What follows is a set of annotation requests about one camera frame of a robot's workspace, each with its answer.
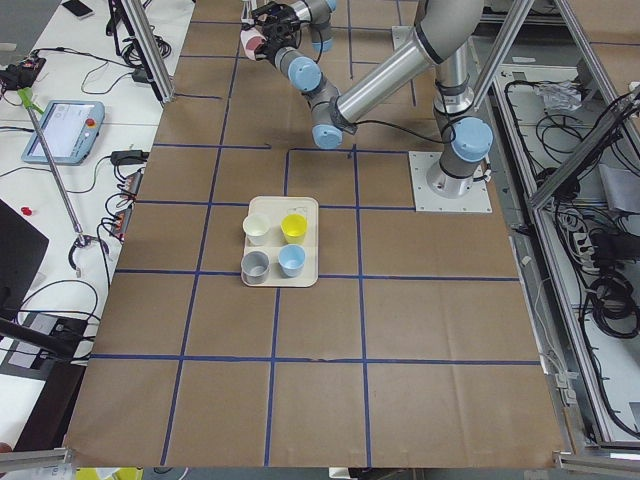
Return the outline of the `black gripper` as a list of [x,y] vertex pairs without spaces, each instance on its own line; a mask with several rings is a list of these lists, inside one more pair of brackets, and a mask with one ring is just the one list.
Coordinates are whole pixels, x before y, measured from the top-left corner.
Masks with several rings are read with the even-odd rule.
[[263,33],[293,33],[300,28],[300,19],[294,9],[284,3],[268,2],[253,9],[250,15]]
[[295,46],[295,35],[291,32],[264,37],[254,51],[256,61],[275,63],[276,54],[285,47]]

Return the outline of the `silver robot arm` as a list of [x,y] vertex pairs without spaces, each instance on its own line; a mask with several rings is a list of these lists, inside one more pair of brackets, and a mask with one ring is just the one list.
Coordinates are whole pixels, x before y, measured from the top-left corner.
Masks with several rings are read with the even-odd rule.
[[345,92],[321,71],[319,62],[298,49],[297,34],[307,27],[318,54],[333,45],[333,1],[269,1],[245,4],[241,42],[251,60],[268,61],[302,93],[310,108],[317,147],[338,148],[365,115],[402,86],[433,67],[436,70],[434,116],[444,151],[426,181],[437,195],[457,199],[477,182],[476,169],[493,143],[491,128],[467,116],[474,102],[466,69],[466,42],[477,27],[481,1],[421,1],[413,25],[401,45],[384,62]]
[[265,38],[262,54],[275,53],[282,47],[298,47],[298,32],[306,27],[311,44],[318,53],[325,53],[333,46],[331,16],[336,10],[335,1],[294,1],[291,4],[268,1],[253,8],[249,18]]

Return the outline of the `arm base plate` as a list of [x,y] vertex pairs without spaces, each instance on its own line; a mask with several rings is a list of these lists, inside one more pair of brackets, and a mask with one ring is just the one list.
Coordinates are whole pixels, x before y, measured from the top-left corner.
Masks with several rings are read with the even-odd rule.
[[392,26],[391,35],[395,51],[415,47],[413,26]]
[[441,152],[409,151],[415,210],[420,213],[490,214],[487,182],[476,181],[481,168],[467,179],[448,176],[440,165]]

